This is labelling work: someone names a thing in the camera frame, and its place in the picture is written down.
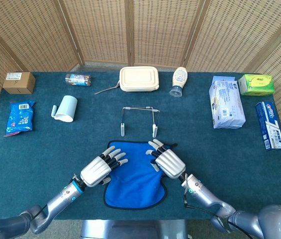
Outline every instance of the green felt surface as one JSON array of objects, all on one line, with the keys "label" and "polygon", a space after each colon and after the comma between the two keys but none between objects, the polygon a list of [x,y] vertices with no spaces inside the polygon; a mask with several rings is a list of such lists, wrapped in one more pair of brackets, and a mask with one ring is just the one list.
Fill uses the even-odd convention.
[{"label": "green felt surface", "polygon": [[[0,218],[16,216],[35,204],[45,205],[107,146],[110,140],[152,139],[147,112],[127,112],[125,137],[120,136],[121,109],[152,106],[161,111],[157,139],[178,143],[174,152],[217,197],[237,210],[257,213],[281,204],[281,150],[265,151],[255,104],[272,97],[241,97],[246,123],[240,129],[213,129],[208,90],[213,75],[189,73],[183,97],[169,95],[172,72],[160,72],[160,88],[149,93],[120,89],[94,95],[117,83],[119,72],[92,72],[89,88],[65,84],[66,73],[34,73],[32,95],[0,95]],[[64,95],[78,99],[74,122],[51,118]],[[33,131],[3,137],[10,101],[34,100]],[[110,209],[103,203],[104,186],[87,188],[59,219],[204,219],[209,215],[183,207],[178,180],[163,179],[166,199],[143,211]],[[199,205],[194,198],[192,205]]]}]

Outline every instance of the blue snack bag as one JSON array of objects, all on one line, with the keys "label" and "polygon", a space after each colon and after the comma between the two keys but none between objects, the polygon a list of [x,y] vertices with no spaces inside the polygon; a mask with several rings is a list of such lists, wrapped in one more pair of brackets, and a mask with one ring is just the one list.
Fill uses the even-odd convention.
[{"label": "blue snack bag", "polygon": [[10,103],[10,115],[6,124],[5,136],[32,130],[34,101]]}]

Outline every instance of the mayonnaise bottle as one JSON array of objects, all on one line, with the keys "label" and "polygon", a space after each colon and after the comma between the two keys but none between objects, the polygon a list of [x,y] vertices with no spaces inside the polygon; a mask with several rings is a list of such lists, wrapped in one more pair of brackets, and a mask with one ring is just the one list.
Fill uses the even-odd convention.
[{"label": "mayonnaise bottle", "polygon": [[188,72],[185,67],[178,67],[172,76],[172,89],[169,94],[174,97],[182,96],[182,88],[188,79]]}]

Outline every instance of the robotic arm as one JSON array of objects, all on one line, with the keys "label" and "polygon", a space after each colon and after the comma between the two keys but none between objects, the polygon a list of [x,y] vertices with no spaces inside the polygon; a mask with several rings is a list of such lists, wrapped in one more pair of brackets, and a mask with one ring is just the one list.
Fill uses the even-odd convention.
[{"label": "robotic arm", "polygon": [[86,186],[94,187],[108,183],[110,181],[108,174],[128,162],[128,159],[120,160],[126,153],[118,154],[120,149],[114,148],[112,146],[96,157],[81,171],[80,177],[74,175],[70,183],[43,208],[36,205],[18,217],[0,219],[0,239],[21,236],[30,228],[34,234],[43,232],[61,211],[84,192]]},{"label": "robotic arm", "polygon": [[189,192],[206,208],[218,205],[220,208],[211,218],[211,223],[221,232],[231,233],[238,229],[247,232],[260,239],[281,239],[281,206],[271,205],[263,208],[258,215],[243,211],[236,211],[228,203],[213,195],[196,177],[186,172],[186,165],[170,149],[158,140],[154,139],[149,144],[155,151],[146,153],[156,157],[157,166],[172,178],[179,179],[181,186],[185,188],[184,201],[187,206],[186,194]]}]

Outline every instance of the small brown box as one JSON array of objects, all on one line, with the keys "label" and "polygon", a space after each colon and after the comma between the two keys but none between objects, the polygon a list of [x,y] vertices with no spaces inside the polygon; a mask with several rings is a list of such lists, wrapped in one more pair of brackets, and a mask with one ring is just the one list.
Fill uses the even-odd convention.
[{"label": "small brown box", "polygon": [[32,94],[35,78],[31,72],[13,72],[6,75],[3,88],[9,94]]}]

